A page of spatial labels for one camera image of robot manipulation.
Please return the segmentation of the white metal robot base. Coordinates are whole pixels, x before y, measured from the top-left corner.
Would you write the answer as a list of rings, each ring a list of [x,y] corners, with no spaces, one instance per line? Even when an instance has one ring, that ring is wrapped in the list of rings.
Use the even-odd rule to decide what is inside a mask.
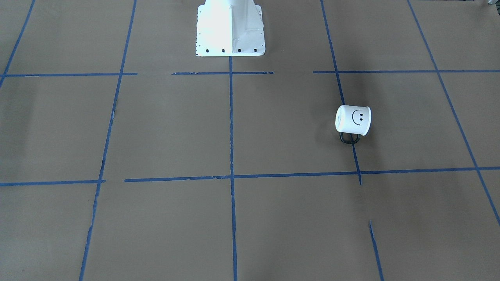
[[[250,57],[266,53],[263,11],[253,0],[206,0],[197,9],[195,55]]]

